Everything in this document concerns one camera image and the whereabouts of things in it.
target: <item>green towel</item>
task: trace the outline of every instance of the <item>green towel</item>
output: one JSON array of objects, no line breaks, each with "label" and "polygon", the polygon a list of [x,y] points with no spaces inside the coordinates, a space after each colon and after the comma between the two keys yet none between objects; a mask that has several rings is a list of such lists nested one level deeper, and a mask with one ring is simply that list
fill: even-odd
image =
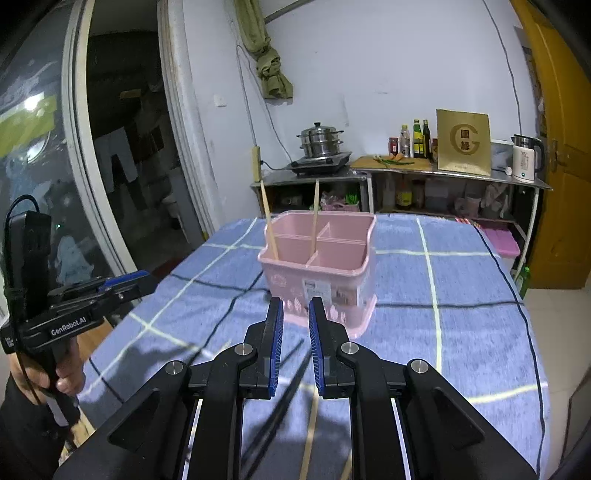
[{"label": "green towel", "polygon": [[265,28],[258,0],[234,0],[234,6],[242,42],[256,60],[256,73],[261,79],[263,97],[293,98],[293,86],[281,73],[281,57],[271,47],[271,38]]}]

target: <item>wooden chopstick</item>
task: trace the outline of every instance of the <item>wooden chopstick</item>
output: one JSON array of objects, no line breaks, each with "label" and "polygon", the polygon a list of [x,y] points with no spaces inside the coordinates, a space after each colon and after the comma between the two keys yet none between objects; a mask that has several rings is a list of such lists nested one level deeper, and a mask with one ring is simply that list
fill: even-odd
[{"label": "wooden chopstick", "polygon": [[316,227],[318,225],[318,204],[320,201],[320,181],[316,180],[314,186],[314,217],[312,218],[312,242],[310,244],[310,256],[314,255],[316,251]]},{"label": "wooden chopstick", "polygon": [[273,234],[273,227],[271,226],[271,212],[269,211],[269,202],[267,201],[267,193],[265,192],[265,184],[261,180],[261,196],[262,205],[265,208],[265,216],[267,217],[267,233],[269,234],[269,242],[271,244],[271,251],[273,252],[273,258],[279,260],[279,252],[277,250],[277,242],[275,241],[275,235]]}]

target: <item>white electric kettle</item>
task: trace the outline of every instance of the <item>white electric kettle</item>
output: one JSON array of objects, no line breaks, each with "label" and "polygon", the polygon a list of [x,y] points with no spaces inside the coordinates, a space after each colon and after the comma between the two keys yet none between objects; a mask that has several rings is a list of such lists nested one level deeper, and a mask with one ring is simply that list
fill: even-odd
[{"label": "white electric kettle", "polygon": [[[513,140],[513,176],[528,183],[535,182],[535,174],[544,168],[544,144],[537,138],[514,135]],[[540,166],[535,167],[535,150],[540,148]]]}]

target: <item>pot lid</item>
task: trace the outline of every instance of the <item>pot lid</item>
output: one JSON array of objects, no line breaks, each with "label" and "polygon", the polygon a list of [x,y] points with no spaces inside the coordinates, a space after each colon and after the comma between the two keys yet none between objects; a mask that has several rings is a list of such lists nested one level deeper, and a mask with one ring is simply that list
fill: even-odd
[{"label": "pot lid", "polygon": [[306,128],[305,130],[301,131],[302,137],[307,137],[308,135],[314,134],[325,134],[328,132],[336,132],[335,127],[327,127],[325,125],[321,125],[320,122],[314,122],[314,126],[311,128]]}]

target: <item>sliding glass door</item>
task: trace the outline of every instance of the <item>sliding glass door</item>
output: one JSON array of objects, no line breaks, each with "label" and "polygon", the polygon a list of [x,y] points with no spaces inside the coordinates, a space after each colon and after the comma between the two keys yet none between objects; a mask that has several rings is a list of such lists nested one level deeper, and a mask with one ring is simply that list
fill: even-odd
[{"label": "sliding glass door", "polygon": [[[51,215],[52,287],[113,273],[70,163],[74,136],[72,112],[64,109],[69,75],[64,58],[75,34],[75,7],[80,3],[57,4],[17,47],[0,76],[0,218],[26,193]],[[15,213],[31,208],[25,202]]]}]

